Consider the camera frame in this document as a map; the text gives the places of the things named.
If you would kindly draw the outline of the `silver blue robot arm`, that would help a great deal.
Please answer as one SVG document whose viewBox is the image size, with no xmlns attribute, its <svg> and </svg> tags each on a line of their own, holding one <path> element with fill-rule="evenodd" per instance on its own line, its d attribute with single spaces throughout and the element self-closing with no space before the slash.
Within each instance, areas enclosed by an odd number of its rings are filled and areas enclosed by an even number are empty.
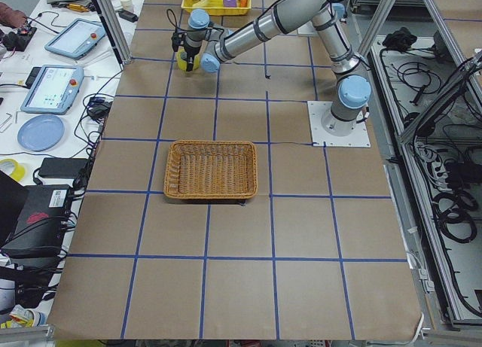
<svg viewBox="0 0 482 347">
<path fill-rule="evenodd" d="M 323 129 L 335 136 L 348 136 L 357 117 L 371 97 L 364 59 L 353 50 L 334 9 L 332 0 L 277 0 L 260 16 L 235 32 L 213 23 L 202 8 L 191 11 L 186 29 L 172 35 L 172 47 L 185 52 L 185 70 L 198 61 L 208 73 L 215 73 L 223 62 L 273 39 L 287 35 L 309 23 L 328 52 L 336 76 L 336 96 L 321 118 Z"/>
</svg>

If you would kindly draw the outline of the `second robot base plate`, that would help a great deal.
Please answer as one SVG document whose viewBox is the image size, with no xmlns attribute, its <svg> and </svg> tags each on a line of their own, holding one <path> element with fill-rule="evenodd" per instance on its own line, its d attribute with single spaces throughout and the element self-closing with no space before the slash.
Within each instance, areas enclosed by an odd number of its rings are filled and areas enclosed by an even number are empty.
<svg viewBox="0 0 482 347">
<path fill-rule="evenodd" d="M 297 28 L 297 35 L 300 37 L 318 38 L 319 34 L 311 21 Z"/>
</svg>

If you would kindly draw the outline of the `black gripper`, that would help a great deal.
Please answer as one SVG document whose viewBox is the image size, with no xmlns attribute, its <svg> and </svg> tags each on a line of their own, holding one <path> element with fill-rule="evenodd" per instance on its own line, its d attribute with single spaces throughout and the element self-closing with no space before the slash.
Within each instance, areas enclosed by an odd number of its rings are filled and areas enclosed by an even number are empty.
<svg viewBox="0 0 482 347">
<path fill-rule="evenodd" d="M 186 44 L 184 46 L 184 50 L 185 50 L 184 60 L 186 61 L 186 71 L 192 72 L 194 69 L 194 60 L 196 59 L 197 55 L 200 53 L 200 48 Z"/>
</svg>

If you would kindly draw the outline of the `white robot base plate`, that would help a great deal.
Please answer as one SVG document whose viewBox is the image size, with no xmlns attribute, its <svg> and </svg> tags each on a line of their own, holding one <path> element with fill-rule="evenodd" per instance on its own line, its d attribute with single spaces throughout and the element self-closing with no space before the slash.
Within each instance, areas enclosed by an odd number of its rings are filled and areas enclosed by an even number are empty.
<svg viewBox="0 0 482 347">
<path fill-rule="evenodd" d="M 369 148 L 366 123 L 359 112 L 355 120 L 340 121 L 331 113 L 332 102 L 308 101 L 312 144 L 316 147 Z"/>
</svg>

